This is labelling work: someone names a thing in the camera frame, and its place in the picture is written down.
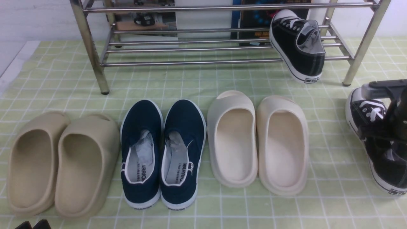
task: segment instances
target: green checkered mat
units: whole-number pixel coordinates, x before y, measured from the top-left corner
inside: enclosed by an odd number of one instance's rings
[[[355,52],[359,40],[347,40]],[[326,62],[316,84],[294,82],[283,63],[175,67],[106,68],[111,87],[100,94],[82,42],[41,42],[0,100],[0,228],[14,229],[25,220],[49,220],[53,229],[375,229],[407,228],[407,196],[395,198],[373,182],[367,158],[345,121],[350,91],[373,80],[407,77],[407,37],[375,39],[351,87],[341,86],[349,64]],[[98,49],[103,43],[98,42]],[[328,55],[340,55],[327,48]],[[273,50],[217,53],[111,55],[109,61],[246,59],[277,56]],[[7,207],[7,160],[22,125],[48,110],[71,119],[102,112],[118,124],[141,99],[151,99],[165,115],[178,99],[194,101],[207,113],[225,90],[244,92],[257,106],[268,95],[293,99],[304,110],[310,132],[310,166],[305,190],[294,198],[273,195],[256,179],[247,188],[220,185],[202,156],[198,196],[183,211],[170,211],[161,201],[140,211],[123,200],[119,158],[103,209],[90,219],[68,221],[54,208],[29,219],[16,218]]]

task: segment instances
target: shoe heel label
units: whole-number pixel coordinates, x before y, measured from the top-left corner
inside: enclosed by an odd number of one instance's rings
[[[314,78],[314,79],[310,79],[310,78],[305,78],[304,83],[306,84],[313,84],[316,83],[319,80],[319,78]]]
[[[407,192],[407,191],[397,191],[397,190],[391,189],[391,190],[389,191],[389,194],[391,194],[391,195],[396,195],[396,196],[401,196],[401,195],[406,194],[406,192]]]

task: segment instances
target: cream slide sandal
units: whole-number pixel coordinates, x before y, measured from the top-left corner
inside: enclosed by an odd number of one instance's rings
[[[55,208],[63,218],[95,215],[103,206],[120,149],[119,128],[103,114],[74,120],[59,141]]]
[[[282,96],[269,96],[257,108],[259,177],[271,192],[292,196],[306,183],[308,125],[301,108]]]
[[[257,176],[256,121],[252,101],[239,91],[221,93],[208,110],[210,163],[228,187],[246,187]]]
[[[58,141],[69,122],[62,112],[47,112],[17,134],[7,174],[7,200],[14,214],[33,216],[54,203]]]

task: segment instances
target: black canvas sneaker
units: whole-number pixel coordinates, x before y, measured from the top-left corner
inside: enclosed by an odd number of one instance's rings
[[[387,109],[380,100],[364,99],[361,88],[354,89],[346,102],[346,121],[357,135],[361,125],[380,121]],[[407,192],[407,146],[368,137],[362,140],[373,179],[378,187],[392,195]]]
[[[303,20],[291,10],[282,10],[271,21],[270,42],[296,81],[312,84],[319,80],[325,50],[317,21]]]

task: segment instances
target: metal shoe rack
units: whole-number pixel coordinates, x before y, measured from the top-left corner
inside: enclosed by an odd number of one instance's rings
[[[246,10],[271,10],[271,9],[315,9],[326,8],[325,18],[319,26],[321,29],[321,38],[323,40],[334,40],[335,43],[326,43],[325,47],[339,47],[343,56],[328,56],[325,60],[347,60],[350,64],[349,70],[343,80],[344,86],[350,86],[356,72],[361,65],[362,59],[365,56],[370,43],[380,25],[380,22],[390,4],[391,0],[360,0],[361,2],[339,3],[338,0],[329,0],[329,3],[309,3],[309,4],[262,4],[262,5],[233,5],[233,6],[200,6],[200,7],[113,7],[112,0],[103,0],[103,8],[92,7],[95,0],[70,0],[76,21],[83,42],[86,47],[96,80],[99,84],[103,95],[109,94],[109,86],[105,74],[105,67],[119,66],[162,66],[162,65],[191,65],[191,64],[245,64],[245,63],[271,63],[280,62],[280,58],[264,58],[264,59],[233,59],[233,60],[202,60],[202,61],[167,61],[167,62],[108,62],[108,56],[111,53],[162,53],[162,52],[202,52],[202,51],[236,51],[236,50],[254,50],[271,48],[270,46],[243,46],[243,47],[202,47],[202,48],[150,48],[150,49],[129,49],[121,46],[134,45],[169,45],[169,44],[215,44],[215,43],[246,43],[246,42],[267,42],[268,39],[206,39],[206,40],[179,40],[167,42],[122,42],[120,35],[122,34],[179,34],[179,33],[216,33],[216,32],[244,32],[244,31],[268,31],[269,28],[250,28],[250,29],[178,29],[172,31],[123,31],[119,30],[115,21],[115,13],[141,13],[141,12],[180,12],[180,11],[246,11]],[[356,54],[353,54],[341,35],[336,30],[331,22],[335,8],[355,8],[365,7],[373,11],[373,17],[366,29],[363,39],[357,49]],[[99,57],[94,40],[89,28],[87,16],[90,13],[105,13],[110,24],[111,30],[106,40],[106,45]]]

